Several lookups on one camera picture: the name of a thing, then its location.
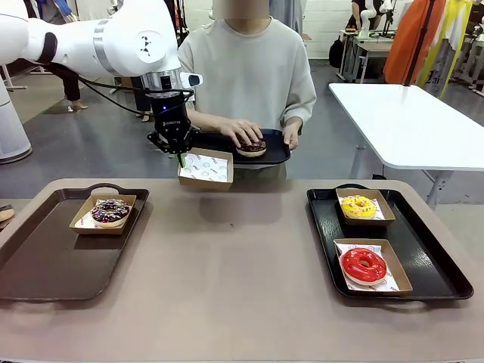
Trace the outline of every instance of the chocolate donut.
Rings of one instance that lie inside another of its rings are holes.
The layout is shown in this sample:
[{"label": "chocolate donut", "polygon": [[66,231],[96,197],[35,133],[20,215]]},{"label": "chocolate donut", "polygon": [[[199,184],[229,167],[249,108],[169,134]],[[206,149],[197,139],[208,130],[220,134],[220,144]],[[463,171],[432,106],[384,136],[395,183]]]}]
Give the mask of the chocolate donut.
[{"label": "chocolate donut", "polygon": [[97,226],[114,228],[124,223],[129,214],[129,206],[124,200],[98,200],[91,214]]},{"label": "chocolate donut", "polygon": [[237,152],[243,157],[261,157],[267,151],[267,144],[263,140],[252,141],[252,145],[247,145],[245,141],[240,141],[240,148]]}]

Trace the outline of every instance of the person's left hand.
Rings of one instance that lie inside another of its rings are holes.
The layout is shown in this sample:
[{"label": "person's left hand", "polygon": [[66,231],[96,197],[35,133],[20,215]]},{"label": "person's left hand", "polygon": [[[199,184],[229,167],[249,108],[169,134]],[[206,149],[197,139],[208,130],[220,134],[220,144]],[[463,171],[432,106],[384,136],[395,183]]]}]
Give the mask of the person's left hand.
[{"label": "person's left hand", "polygon": [[299,131],[303,127],[303,121],[299,117],[288,119],[286,127],[282,132],[284,143],[289,146],[289,150],[296,150],[299,146]]}]

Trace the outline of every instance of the white pillar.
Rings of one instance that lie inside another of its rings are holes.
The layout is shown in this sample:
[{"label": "white pillar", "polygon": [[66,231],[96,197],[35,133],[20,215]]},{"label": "white pillar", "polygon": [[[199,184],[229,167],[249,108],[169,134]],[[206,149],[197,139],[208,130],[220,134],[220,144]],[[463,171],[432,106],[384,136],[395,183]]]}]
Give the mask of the white pillar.
[{"label": "white pillar", "polygon": [[0,82],[0,164],[12,163],[32,153],[22,122],[7,89]]}]

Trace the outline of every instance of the white table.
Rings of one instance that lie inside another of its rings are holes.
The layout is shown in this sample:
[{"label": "white table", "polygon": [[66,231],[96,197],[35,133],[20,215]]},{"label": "white table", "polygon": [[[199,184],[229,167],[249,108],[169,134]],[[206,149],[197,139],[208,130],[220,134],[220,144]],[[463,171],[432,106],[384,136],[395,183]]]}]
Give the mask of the white table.
[{"label": "white table", "polygon": [[369,144],[391,168],[439,170],[427,200],[435,208],[455,170],[484,171],[484,128],[424,90],[338,83],[330,90],[361,133],[350,178]]}]

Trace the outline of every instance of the tray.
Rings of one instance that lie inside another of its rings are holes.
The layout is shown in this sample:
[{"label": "tray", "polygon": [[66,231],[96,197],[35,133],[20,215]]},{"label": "tray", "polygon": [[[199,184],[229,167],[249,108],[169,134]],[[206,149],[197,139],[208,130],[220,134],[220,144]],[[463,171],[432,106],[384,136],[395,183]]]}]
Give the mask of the tray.
[{"label": "tray", "polygon": [[237,153],[234,142],[227,136],[215,132],[202,132],[195,138],[194,147],[224,151],[234,155],[234,165],[278,165],[290,159],[289,147],[284,143],[282,132],[272,129],[261,130],[267,143],[267,152],[256,158],[243,157]]},{"label": "tray", "polygon": [[[91,192],[136,196],[121,235],[78,235],[69,228]],[[0,249],[0,299],[42,303],[93,299],[108,285],[149,191],[98,184],[55,191]]]},{"label": "tray", "polygon": [[[364,188],[344,185],[339,188]],[[405,198],[393,190],[380,190],[396,221],[389,227],[350,226],[343,222],[343,211],[336,189],[308,191],[309,205],[335,288],[344,296],[360,299],[432,301],[469,299],[473,287],[439,241]],[[334,240],[339,238],[386,239],[395,250],[413,291],[401,296],[355,292],[346,286],[337,259]]]}]

